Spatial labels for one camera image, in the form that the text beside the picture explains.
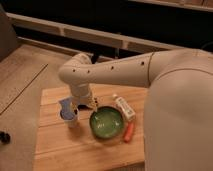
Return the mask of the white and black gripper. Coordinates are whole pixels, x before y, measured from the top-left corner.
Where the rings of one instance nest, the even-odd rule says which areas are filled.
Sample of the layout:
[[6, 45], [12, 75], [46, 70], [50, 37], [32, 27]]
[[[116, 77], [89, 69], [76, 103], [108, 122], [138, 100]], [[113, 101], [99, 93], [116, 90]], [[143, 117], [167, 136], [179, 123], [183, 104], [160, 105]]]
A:
[[81, 96], [75, 99], [75, 105], [84, 105], [93, 111], [96, 111], [98, 108], [98, 101], [93, 95]]

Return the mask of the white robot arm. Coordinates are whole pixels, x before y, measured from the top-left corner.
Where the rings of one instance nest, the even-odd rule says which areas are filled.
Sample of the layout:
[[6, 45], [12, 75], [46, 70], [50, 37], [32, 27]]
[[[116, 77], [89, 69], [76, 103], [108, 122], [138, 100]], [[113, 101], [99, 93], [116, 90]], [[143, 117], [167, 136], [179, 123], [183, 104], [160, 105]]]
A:
[[146, 87], [146, 171], [213, 171], [213, 54], [177, 49], [93, 64], [73, 56], [59, 69], [73, 102], [92, 100], [91, 83]]

